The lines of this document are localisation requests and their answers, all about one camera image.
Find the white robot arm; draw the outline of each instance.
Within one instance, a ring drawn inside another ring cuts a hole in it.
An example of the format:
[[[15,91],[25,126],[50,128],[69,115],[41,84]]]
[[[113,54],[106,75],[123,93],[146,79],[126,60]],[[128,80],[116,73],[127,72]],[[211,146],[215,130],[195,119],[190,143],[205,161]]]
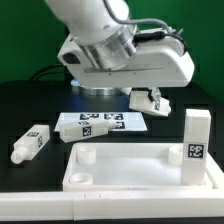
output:
[[[169,101],[159,87],[184,87],[194,64],[178,34],[157,19],[141,20],[162,26],[139,31],[129,20],[123,0],[45,0],[66,24],[70,36],[59,59],[71,74],[89,88],[149,88],[131,93],[130,108],[168,116]]]

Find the white rectangular block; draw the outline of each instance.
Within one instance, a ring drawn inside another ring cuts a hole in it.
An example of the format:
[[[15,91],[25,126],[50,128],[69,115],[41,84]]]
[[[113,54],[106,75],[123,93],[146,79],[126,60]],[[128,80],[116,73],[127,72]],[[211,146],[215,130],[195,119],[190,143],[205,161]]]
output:
[[[186,111],[182,185],[203,185],[210,134],[211,115],[208,110]]]

